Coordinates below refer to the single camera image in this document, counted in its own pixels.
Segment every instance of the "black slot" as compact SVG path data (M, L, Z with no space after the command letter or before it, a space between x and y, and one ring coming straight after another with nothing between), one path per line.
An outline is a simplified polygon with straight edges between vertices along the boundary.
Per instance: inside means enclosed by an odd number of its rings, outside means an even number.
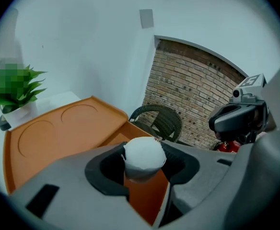
M58 190L58 186L49 184L44 185L29 202L26 208L34 215L41 218Z
M219 159L217 162L221 163L221 164L224 164L224 165L227 165L227 166L232 165L232 161L229 161L229 160L226 160L226 159Z

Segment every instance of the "white pot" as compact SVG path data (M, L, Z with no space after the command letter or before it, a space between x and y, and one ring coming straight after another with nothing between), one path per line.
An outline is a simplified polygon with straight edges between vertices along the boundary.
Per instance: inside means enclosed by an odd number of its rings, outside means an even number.
M3 114L11 128L16 128L31 119L37 117L37 107L35 102L29 102L26 105L14 110L13 112Z

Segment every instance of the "potted plant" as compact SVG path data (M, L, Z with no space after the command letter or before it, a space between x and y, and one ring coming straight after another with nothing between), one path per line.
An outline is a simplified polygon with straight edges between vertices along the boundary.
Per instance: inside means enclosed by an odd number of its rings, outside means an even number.
M0 107L12 128L37 116L36 95L45 89L36 90L43 80L32 80L42 73L45 72L34 71L30 66L18 69L17 64L0 69Z

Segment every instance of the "white ball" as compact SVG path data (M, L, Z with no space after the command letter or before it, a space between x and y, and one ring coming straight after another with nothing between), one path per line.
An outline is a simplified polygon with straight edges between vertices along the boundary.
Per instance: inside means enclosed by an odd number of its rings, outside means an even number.
M160 169L166 160L161 144L154 137L134 138L125 146L125 163L146 169Z

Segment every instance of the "red object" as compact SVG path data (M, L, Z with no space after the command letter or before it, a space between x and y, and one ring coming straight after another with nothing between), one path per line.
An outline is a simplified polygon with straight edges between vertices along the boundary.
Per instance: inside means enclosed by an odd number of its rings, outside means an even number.
M232 152L236 153L238 149L241 147L241 144L238 141L225 141L217 146L217 151L223 152Z

